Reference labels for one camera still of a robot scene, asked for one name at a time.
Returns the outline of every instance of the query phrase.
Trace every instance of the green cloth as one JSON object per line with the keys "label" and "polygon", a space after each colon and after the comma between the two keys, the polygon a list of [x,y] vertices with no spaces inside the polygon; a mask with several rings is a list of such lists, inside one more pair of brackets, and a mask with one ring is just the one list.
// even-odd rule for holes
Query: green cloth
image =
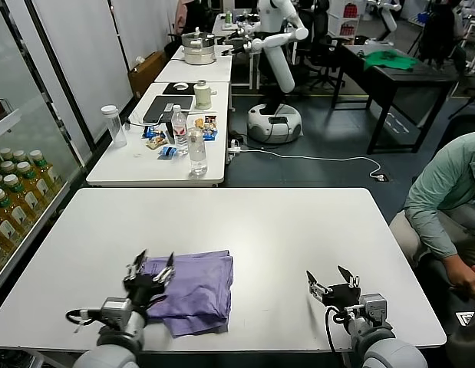
{"label": "green cloth", "polygon": [[475,197],[475,133],[460,136],[428,163],[407,195],[407,220],[421,241],[438,258],[457,250],[437,217],[437,210],[454,209]]}
{"label": "green cloth", "polygon": [[365,56],[364,70],[376,66],[407,71],[412,69],[416,63],[416,59],[398,54],[396,50],[375,51]]}

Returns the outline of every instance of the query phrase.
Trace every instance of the purple cloth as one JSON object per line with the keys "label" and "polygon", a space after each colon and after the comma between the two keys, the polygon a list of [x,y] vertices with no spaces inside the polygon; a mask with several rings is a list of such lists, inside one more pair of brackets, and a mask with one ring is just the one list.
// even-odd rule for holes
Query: purple cloth
{"label": "purple cloth", "polygon": [[[166,262],[167,257],[149,258],[144,272],[157,274]],[[174,271],[167,299],[149,308],[149,318],[163,320],[173,337],[227,325],[233,281],[229,251],[176,256]]]}

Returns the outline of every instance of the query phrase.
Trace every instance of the green shirt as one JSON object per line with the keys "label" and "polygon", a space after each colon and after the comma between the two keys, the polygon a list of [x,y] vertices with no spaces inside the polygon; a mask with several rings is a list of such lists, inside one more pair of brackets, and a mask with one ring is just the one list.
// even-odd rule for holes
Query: green shirt
{"label": "green shirt", "polygon": [[457,254],[437,210],[450,210],[475,197],[475,133],[456,138],[428,163],[404,205],[407,220],[438,258]]}

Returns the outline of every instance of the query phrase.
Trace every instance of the laptop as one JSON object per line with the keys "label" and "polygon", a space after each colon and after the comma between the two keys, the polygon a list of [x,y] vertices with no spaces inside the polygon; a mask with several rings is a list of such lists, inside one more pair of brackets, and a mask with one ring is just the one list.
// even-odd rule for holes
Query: laptop
{"label": "laptop", "polygon": [[170,122],[170,118],[173,116],[174,105],[180,105],[181,110],[189,110],[192,103],[193,96],[157,96],[143,117],[143,123]]}

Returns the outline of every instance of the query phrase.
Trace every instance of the white cable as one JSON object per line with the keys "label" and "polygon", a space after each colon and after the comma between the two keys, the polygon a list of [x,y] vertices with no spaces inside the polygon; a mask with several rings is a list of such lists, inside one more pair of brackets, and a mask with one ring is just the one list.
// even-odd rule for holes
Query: white cable
{"label": "white cable", "polygon": [[269,152],[269,151],[265,151],[265,150],[262,150],[262,149],[241,149],[240,152],[268,153],[269,155],[281,157],[283,159],[318,159],[319,161],[339,161],[339,162],[353,161],[354,159],[366,159],[367,161],[370,161],[371,163],[374,163],[375,165],[377,165],[377,169],[375,169],[374,171],[370,172],[370,174],[368,174],[371,178],[378,178],[378,175],[374,175],[374,174],[382,168],[381,164],[378,163],[377,161],[375,161],[373,159],[369,159],[368,157],[361,157],[361,156],[360,157],[349,157],[347,159],[329,159],[329,158],[325,158],[325,157],[284,156],[284,155],[279,155],[278,153]]}

